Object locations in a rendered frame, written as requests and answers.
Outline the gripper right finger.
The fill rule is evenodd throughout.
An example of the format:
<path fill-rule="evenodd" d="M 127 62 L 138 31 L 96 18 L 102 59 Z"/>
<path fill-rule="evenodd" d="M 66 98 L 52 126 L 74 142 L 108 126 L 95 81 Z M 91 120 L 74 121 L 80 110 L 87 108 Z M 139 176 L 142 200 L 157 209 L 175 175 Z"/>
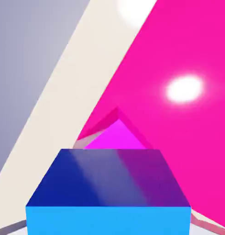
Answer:
<path fill-rule="evenodd" d="M 191 216 L 189 235 L 225 235 L 225 228 Z"/>

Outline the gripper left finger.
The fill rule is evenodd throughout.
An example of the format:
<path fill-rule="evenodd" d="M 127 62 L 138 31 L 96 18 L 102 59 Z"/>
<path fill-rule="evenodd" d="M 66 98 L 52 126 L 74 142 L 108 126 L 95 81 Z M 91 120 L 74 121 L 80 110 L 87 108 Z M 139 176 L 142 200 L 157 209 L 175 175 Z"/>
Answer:
<path fill-rule="evenodd" d="M 14 224 L 10 224 L 10 225 L 0 229 L 0 235 L 8 235 L 12 232 L 15 232 L 19 229 L 26 227 L 26 226 L 27 226 L 26 220 L 23 220 L 23 221 L 14 223 Z"/>

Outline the large pink box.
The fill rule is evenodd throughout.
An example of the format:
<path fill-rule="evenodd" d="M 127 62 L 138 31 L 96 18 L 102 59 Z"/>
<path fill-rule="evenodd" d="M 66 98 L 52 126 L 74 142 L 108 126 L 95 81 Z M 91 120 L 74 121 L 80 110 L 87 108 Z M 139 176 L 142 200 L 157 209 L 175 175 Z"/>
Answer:
<path fill-rule="evenodd" d="M 80 138 L 115 108 L 225 227 L 225 0 L 157 0 Z"/>

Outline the small magenta cube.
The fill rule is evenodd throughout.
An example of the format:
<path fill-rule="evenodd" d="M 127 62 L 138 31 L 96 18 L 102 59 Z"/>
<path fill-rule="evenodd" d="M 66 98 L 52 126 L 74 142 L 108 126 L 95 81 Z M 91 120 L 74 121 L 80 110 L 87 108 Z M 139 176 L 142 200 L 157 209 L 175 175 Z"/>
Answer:
<path fill-rule="evenodd" d="M 144 135 L 118 108 L 80 136 L 74 149 L 153 149 Z"/>

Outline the small blue cube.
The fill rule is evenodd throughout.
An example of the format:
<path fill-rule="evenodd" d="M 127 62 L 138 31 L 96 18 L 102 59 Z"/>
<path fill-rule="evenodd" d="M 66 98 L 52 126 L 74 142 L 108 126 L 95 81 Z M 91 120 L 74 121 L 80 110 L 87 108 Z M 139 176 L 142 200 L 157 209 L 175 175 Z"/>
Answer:
<path fill-rule="evenodd" d="M 26 205 L 28 235 L 189 235 L 159 150 L 62 149 Z"/>

